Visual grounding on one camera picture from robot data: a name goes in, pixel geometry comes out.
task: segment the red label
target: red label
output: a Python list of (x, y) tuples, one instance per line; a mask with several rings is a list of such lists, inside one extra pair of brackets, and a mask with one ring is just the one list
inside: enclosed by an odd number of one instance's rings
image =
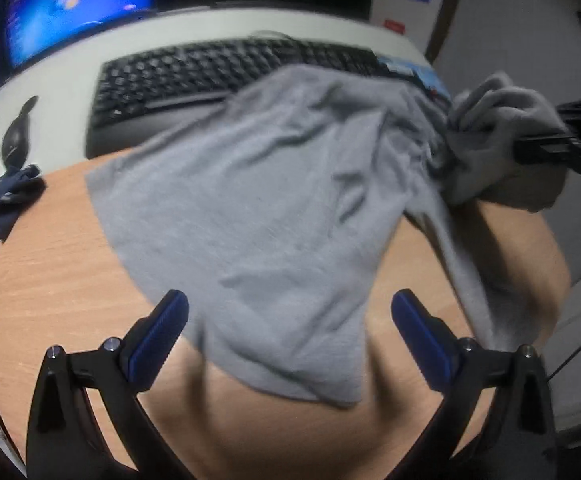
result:
[(389, 28), (397, 34), (404, 34), (406, 32), (406, 26), (403, 23), (395, 22), (395, 20), (385, 20), (384, 27)]

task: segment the wooden table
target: wooden table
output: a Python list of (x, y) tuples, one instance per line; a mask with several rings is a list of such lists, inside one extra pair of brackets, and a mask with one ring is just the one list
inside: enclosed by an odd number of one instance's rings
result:
[[(48, 346), (94, 349), (123, 336), (152, 305), (108, 246), (84, 174), (101, 160), (47, 177), (48, 190), (0, 246), (0, 412), (25, 453), (30, 400)], [(504, 276), (542, 313), (550, 334), (570, 279), (541, 216), (495, 205), (458, 211), (477, 262)], [(411, 288), (459, 336), (470, 330), (427, 239), (402, 221), (366, 314), (363, 401), (350, 410), (257, 393), (203, 360), (180, 338), (141, 402), (200, 479), (383, 479), (412, 446), (441, 397), (431, 392), (394, 327), (389, 305)], [(130, 465), (101, 399), (93, 408), (115, 457)], [(469, 433), (488, 406), (482, 399)]]

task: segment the gray cloth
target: gray cloth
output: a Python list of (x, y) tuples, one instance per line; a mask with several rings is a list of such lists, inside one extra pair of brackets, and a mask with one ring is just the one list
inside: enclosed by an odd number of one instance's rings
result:
[(104, 232), (156, 303), (184, 291), (184, 335), (265, 392), (361, 399), (369, 289), (400, 216), (435, 241), (480, 342), (537, 324), (484, 290), (451, 227), (446, 113), (414, 86), (291, 67), (88, 176)]
[(446, 177), (449, 204), (476, 196), (516, 208), (551, 207), (563, 191), (565, 166), (522, 166), (513, 144), (522, 136), (567, 133), (555, 108), (538, 92), (518, 88), (504, 73), (459, 94), (448, 114), (446, 140), (459, 164)]

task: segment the thin black wire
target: thin black wire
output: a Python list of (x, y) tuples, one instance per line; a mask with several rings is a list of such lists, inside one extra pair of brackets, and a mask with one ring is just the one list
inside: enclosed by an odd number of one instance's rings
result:
[(570, 356), (569, 356), (569, 357), (566, 359), (566, 361), (564, 361), (563, 363), (561, 363), (561, 364), (560, 364), (560, 365), (557, 367), (557, 369), (556, 369), (556, 370), (555, 370), (553, 373), (551, 373), (551, 374), (548, 376), (548, 381), (549, 381), (550, 379), (552, 379), (552, 378), (553, 378), (555, 375), (557, 375), (559, 372), (561, 372), (561, 370), (563, 370), (563, 368), (564, 368), (564, 367), (565, 367), (565, 366), (566, 366), (566, 365), (567, 365), (567, 364), (568, 364), (570, 361), (572, 361), (574, 358), (576, 358), (576, 357), (577, 357), (577, 355), (579, 355), (579, 352), (581, 352), (581, 345), (579, 345), (579, 348), (577, 348), (577, 349), (576, 349), (576, 350), (575, 350), (575, 351), (574, 351), (572, 354), (570, 354)]

